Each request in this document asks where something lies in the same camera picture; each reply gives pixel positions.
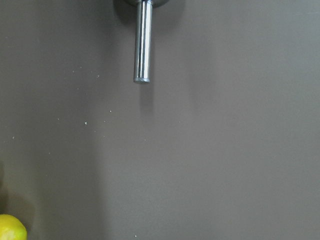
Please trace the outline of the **steel ice scoop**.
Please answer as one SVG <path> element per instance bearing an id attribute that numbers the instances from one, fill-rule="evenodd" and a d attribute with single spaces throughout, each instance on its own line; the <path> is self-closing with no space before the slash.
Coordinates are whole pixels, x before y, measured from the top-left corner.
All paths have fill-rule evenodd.
<path id="1" fill-rule="evenodd" d="M 136 7 L 133 82 L 136 84 L 148 84 L 150 83 L 153 9 L 163 6 L 168 1 L 126 0 L 125 2 Z"/>

